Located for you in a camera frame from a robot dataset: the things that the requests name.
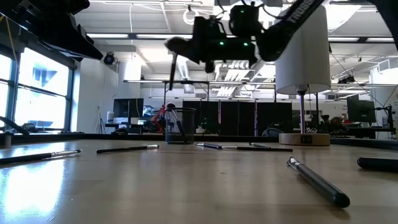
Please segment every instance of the robotic arm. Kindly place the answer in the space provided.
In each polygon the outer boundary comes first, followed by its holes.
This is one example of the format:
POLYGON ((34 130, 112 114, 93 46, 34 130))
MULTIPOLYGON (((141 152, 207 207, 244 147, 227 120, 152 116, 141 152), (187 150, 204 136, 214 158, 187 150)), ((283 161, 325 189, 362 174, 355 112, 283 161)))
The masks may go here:
MULTIPOLYGON (((398 1, 369 1, 377 7, 398 49, 398 14, 396 13, 398 1)), ((191 40, 174 37, 168 40, 165 46, 176 55, 182 55, 196 63, 206 63, 205 71, 213 72, 214 60, 249 60, 250 65, 254 64, 257 61, 254 56, 255 46, 251 42, 251 37, 254 36, 261 59, 273 62, 282 55, 295 32, 322 2, 323 0, 297 0, 286 14, 279 18, 280 22, 268 29, 264 29, 258 21, 258 10, 262 5, 235 6, 229 15, 229 28, 236 37, 227 38, 220 19, 215 16, 209 19, 196 17, 191 40)), ((174 76, 170 76, 170 84, 173 80, 174 76)))

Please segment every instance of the ceiling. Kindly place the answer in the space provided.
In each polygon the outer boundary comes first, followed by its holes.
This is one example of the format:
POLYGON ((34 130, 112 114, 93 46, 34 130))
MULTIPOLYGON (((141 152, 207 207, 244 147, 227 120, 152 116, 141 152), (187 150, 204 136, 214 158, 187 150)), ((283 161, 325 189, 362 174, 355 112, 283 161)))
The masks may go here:
MULTIPOLYGON (((201 16, 207 17, 214 9, 211 0, 202 1, 203 6, 192 6, 201 16)), ((91 2, 91 6, 76 15, 77 23, 81 24, 88 33, 111 32, 111 33, 172 33, 191 34, 192 27, 183 20, 183 13, 186 6, 170 6, 164 4, 137 5, 137 4, 104 4, 102 2, 91 2)), ((372 6, 363 6, 342 26, 330 32, 330 35, 345 37, 390 37, 391 33, 386 27, 383 19, 372 6)), ((188 19, 193 18, 189 12, 188 19)), ((164 47, 164 40, 95 40, 96 45, 101 49, 103 46, 126 46, 134 45, 141 53, 146 65, 143 75, 146 78, 156 78, 161 74, 168 74, 170 71, 171 58, 168 50, 164 47)), ((339 74, 344 72, 341 65, 349 70, 355 69, 355 78, 359 82, 368 80, 369 68, 376 65, 374 62, 383 61, 386 58, 398 56, 394 44, 331 44, 333 56, 330 57, 331 76, 337 82, 339 74)), ((130 52, 115 52, 118 58, 130 58, 130 52)), ((189 71, 203 71, 203 65, 187 62, 189 71)))

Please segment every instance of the wooden table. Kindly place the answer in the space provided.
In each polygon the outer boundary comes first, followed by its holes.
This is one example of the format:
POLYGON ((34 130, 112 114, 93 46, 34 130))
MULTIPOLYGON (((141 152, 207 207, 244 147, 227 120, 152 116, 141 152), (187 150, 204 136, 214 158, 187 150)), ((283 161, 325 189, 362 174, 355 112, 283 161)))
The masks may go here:
POLYGON ((64 149, 83 152, 0 168, 0 223, 385 224, 398 219, 398 174, 364 171, 356 164, 360 156, 398 159, 394 151, 294 147, 298 160, 349 195, 346 209, 331 206, 288 168, 289 152, 79 140, 14 146, 0 150, 0 157, 64 149), (142 144, 160 149, 95 152, 142 144))

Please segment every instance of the wooden base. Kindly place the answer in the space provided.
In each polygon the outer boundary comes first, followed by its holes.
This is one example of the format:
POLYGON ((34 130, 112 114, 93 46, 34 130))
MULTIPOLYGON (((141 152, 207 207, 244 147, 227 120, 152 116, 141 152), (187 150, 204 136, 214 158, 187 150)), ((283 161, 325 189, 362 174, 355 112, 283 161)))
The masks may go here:
POLYGON ((279 144, 293 146, 329 146, 329 134, 279 134, 279 144))

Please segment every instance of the window frame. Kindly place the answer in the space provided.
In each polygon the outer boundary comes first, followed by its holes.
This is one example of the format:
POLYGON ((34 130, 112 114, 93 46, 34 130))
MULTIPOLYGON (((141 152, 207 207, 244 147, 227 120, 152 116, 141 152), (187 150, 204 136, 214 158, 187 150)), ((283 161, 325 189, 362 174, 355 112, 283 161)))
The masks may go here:
POLYGON ((6 83, 8 85, 6 118, 10 119, 11 121, 15 121, 18 89, 25 88, 26 90, 34 91, 34 92, 37 92, 40 94, 64 97, 66 105, 65 105, 65 117, 64 117, 65 120, 64 120, 63 128, 46 128, 45 130, 47 130, 47 131, 70 131, 70 116, 72 114, 73 76, 74 76, 74 72, 75 72, 74 69, 61 63, 62 65, 66 66, 69 69, 69 73, 68 73, 67 95, 66 96, 60 95, 58 93, 54 93, 54 92, 48 91, 48 90, 43 90, 43 89, 40 89, 40 88, 37 88, 34 86, 20 84, 18 82, 18 80, 19 80, 19 65, 20 65, 20 61, 21 61, 21 53, 16 52, 17 61, 18 61, 18 63, 17 63, 15 61, 15 58, 10 57, 10 55, 7 54, 7 52, 8 52, 8 49, 5 49, 5 50, 0 49, 0 54, 11 59, 10 79, 4 80, 4 79, 0 78, 1 82, 6 83))

